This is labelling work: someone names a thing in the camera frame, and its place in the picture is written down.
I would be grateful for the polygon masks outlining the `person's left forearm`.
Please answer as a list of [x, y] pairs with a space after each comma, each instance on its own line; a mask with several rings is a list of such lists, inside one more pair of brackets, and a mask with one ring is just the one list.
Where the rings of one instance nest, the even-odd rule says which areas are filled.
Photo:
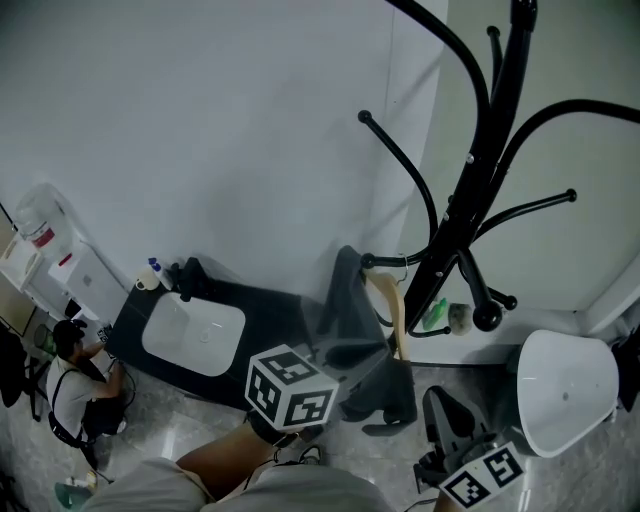
[[176, 465], [199, 477], [214, 501], [225, 498], [278, 450], [244, 422], [225, 436], [196, 448]]

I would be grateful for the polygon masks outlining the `clear water jug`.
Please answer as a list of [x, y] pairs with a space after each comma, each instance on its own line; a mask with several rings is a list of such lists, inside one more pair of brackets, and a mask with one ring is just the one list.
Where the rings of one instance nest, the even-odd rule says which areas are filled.
[[23, 238], [51, 262], [63, 265], [72, 255], [73, 230], [51, 184], [32, 187], [19, 201], [14, 221]]

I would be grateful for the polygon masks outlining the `small white sink cabinet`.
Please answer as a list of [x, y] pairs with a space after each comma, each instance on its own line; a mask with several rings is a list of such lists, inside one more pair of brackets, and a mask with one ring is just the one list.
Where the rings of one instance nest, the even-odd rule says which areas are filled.
[[0, 272], [18, 292], [26, 295], [34, 304], [42, 306], [40, 285], [44, 262], [43, 256], [33, 244], [15, 233], [0, 256]]

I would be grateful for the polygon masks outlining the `green bottle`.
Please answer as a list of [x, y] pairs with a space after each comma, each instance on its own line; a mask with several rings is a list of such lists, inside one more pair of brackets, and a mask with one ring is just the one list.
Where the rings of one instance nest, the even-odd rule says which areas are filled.
[[435, 302], [430, 309], [424, 314], [421, 320], [422, 327], [425, 331], [431, 331], [447, 312], [448, 301], [442, 298]]

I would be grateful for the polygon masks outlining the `black stand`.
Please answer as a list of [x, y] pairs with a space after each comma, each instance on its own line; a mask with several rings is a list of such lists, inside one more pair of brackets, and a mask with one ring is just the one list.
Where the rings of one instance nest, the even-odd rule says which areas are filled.
[[640, 395], [640, 326], [616, 342], [612, 353], [619, 374], [618, 398], [622, 407], [631, 412]]

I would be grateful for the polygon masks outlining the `white sink basin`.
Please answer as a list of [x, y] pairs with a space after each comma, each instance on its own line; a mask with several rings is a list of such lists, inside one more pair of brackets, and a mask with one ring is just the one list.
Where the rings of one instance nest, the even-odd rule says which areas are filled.
[[145, 351], [206, 377], [226, 373], [245, 327], [242, 310], [175, 292], [156, 303], [142, 334]]

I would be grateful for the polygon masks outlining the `person's light grey clothing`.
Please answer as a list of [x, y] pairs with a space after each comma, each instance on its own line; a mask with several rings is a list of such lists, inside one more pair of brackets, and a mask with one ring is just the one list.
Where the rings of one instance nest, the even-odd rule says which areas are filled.
[[176, 463], [140, 463], [96, 492], [82, 512], [394, 512], [377, 486], [345, 470], [277, 465], [247, 490], [218, 500], [202, 480]]

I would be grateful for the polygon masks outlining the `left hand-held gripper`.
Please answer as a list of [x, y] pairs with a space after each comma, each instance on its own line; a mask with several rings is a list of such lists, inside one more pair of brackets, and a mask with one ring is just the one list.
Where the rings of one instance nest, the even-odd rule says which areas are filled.
[[276, 430], [361, 422], [382, 408], [377, 387], [392, 360], [384, 342], [368, 339], [246, 345], [244, 397]]

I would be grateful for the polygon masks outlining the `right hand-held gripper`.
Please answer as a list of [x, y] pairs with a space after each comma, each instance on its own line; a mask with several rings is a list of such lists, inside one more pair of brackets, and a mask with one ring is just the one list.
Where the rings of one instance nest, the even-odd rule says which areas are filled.
[[437, 488], [462, 509], [475, 509], [525, 476], [513, 443], [494, 431], [481, 408], [428, 388], [422, 398], [432, 450], [414, 464], [417, 490]]

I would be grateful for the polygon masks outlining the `white water dispenser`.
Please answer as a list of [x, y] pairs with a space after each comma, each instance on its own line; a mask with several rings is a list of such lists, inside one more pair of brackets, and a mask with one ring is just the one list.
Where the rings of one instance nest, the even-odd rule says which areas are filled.
[[89, 318], [114, 324], [128, 293], [95, 251], [77, 242], [62, 265], [54, 263], [49, 275], [56, 280]]

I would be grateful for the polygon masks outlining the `black vanity cabinet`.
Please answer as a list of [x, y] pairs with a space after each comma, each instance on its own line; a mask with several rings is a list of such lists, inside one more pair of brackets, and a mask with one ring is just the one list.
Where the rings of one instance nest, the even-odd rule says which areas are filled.
[[294, 294], [215, 279], [205, 272], [214, 286], [213, 297], [206, 301], [236, 307], [246, 317], [238, 349], [226, 373], [218, 377], [206, 377], [145, 351], [142, 334], [156, 303], [162, 295], [175, 292], [167, 291], [163, 286], [153, 291], [141, 291], [136, 287], [131, 289], [113, 326], [106, 349], [125, 364], [178, 388], [189, 397], [246, 411], [249, 405], [244, 398], [247, 373], [244, 347], [276, 341], [289, 345], [303, 342], [306, 328], [301, 299]]

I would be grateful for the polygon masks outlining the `black wristband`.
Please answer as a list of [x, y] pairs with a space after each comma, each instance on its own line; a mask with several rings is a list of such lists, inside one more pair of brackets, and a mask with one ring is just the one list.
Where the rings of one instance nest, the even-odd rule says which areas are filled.
[[254, 433], [271, 446], [283, 449], [297, 440], [310, 442], [323, 433], [324, 427], [319, 425], [304, 427], [300, 431], [284, 432], [272, 427], [256, 410], [250, 410], [245, 416]]

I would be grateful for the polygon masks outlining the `wooden clothes hanger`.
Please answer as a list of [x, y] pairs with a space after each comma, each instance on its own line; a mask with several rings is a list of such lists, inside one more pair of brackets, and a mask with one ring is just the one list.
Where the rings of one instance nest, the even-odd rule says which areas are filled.
[[405, 303], [396, 279], [389, 273], [376, 273], [368, 269], [364, 270], [364, 276], [387, 301], [396, 343], [395, 351], [400, 360], [408, 361]]

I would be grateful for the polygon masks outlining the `black coat rack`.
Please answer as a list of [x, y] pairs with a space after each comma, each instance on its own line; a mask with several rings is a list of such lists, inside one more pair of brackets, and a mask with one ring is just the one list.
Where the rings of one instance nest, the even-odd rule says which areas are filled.
[[454, 268], [459, 269], [470, 288], [474, 325], [483, 332], [491, 332], [500, 325], [503, 310], [514, 309], [517, 300], [486, 285], [472, 255], [472, 244], [511, 219], [577, 199], [576, 192], [569, 189], [490, 216], [488, 212], [521, 146], [537, 129], [560, 116], [588, 113], [640, 125], [640, 109], [593, 99], [566, 99], [542, 108], [515, 128], [537, 21], [537, 0], [511, 0], [507, 43], [500, 42], [496, 27], [488, 27], [493, 61], [490, 82], [485, 80], [465, 43], [417, 0], [386, 2], [429, 31], [458, 57], [473, 86], [477, 117], [464, 168], [447, 209], [439, 216], [430, 190], [411, 160], [369, 111], [359, 112], [359, 121], [376, 135], [414, 181], [427, 210], [429, 228], [428, 244], [420, 251], [402, 257], [366, 253], [361, 265], [376, 273], [389, 273], [396, 279], [404, 297], [406, 339]]

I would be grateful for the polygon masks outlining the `dark grey garment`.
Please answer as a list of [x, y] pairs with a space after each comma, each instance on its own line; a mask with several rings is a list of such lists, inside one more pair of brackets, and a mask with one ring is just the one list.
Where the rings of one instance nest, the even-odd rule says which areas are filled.
[[337, 254], [326, 301], [319, 320], [311, 328], [313, 339], [368, 339], [384, 342], [393, 360], [377, 387], [382, 408], [361, 421], [372, 437], [390, 437], [417, 420], [417, 406], [410, 361], [395, 351], [391, 314], [385, 298], [366, 280], [361, 255], [350, 246]]

